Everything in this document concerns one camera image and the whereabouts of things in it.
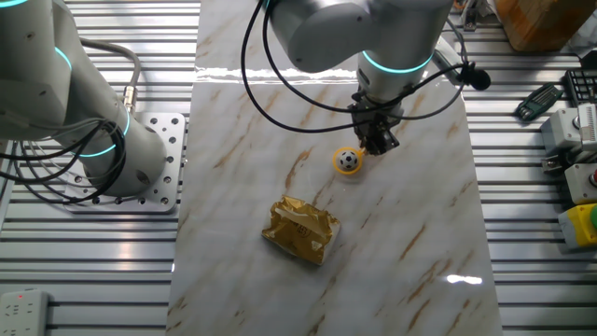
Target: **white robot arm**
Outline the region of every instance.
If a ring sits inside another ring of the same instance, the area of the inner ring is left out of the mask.
[[[0,139],[52,136],[70,147],[96,126],[91,120],[109,120],[124,135],[126,160],[105,194],[137,195],[160,176],[165,145],[137,122],[126,103],[85,53],[62,0],[0,1]],[[114,145],[105,130],[88,142],[79,157],[88,177],[113,170]],[[105,180],[92,181],[95,186]]]
[[[452,0],[270,0],[266,18],[299,70],[327,70],[358,53],[358,92],[353,108],[363,110],[392,102],[420,82],[432,60],[450,70],[460,57],[440,38]],[[486,73],[464,66],[462,76],[447,72],[455,85],[489,87]],[[400,121],[400,105],[370,113],[353,113],[361,146],[381,155],[398,146],[389,128]]]

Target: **power outlet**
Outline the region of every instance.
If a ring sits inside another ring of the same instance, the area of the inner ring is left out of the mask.
[[[0,297],[1,336],[44,336],[48,294],[41,290],[6,293]]]

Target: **white marble table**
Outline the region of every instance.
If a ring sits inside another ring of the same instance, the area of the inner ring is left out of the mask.
[[[289,133],[248,100],[240,47],[254,5],[201,5],[167,335],[501,335],[462,99],[432,119],[401,123],[402,145],[366,158],[359,177],[339,175],[332,155],[357,146],[352,130]],[[350,122],[310,107],[274,80],[258,30],[249,77],[267,110],[305,128]],[[303,92],[332,105],[351,102],[354,59],[323,74],[300,74],[274,41],[271,35],[280,68]],[[454,90],[445,79],[427,86],[405,101],[407,114],[435,110]],[[341,221],[323,266],[261,237],[283,194]]]

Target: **metal grating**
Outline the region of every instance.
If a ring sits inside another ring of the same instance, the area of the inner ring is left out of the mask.
[[[188,118],[198,1],[67,4],[82,36],[140,54],[139,111]],[[558,81],[566,69],[579,66],[578,59],[514,54],[496,22],[482,23],[465,37],[471,59],[493,78],[489,90],[467,89],[464,95],[505,335],[594,335],[596,259],[592,253],[562,254],[556,225],[565,202],[562,181],[540,170],[545,150],[539,126],[548,114],[524,127],[511,117],[521,99]],[[122,91],[132,65],[108,53],[89,53]],[[50,336],[164,335],[177,214],[74,217],[38,202],[23,186],[15,186],[11,197],[0,241],[0,294],[29,287],[49,292]]]

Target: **soccer ball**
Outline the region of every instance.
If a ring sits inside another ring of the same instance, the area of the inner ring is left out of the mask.
[[[336,164],[344,172],[351,172],[358,167],[358,155],[351,150],[338,153]]]

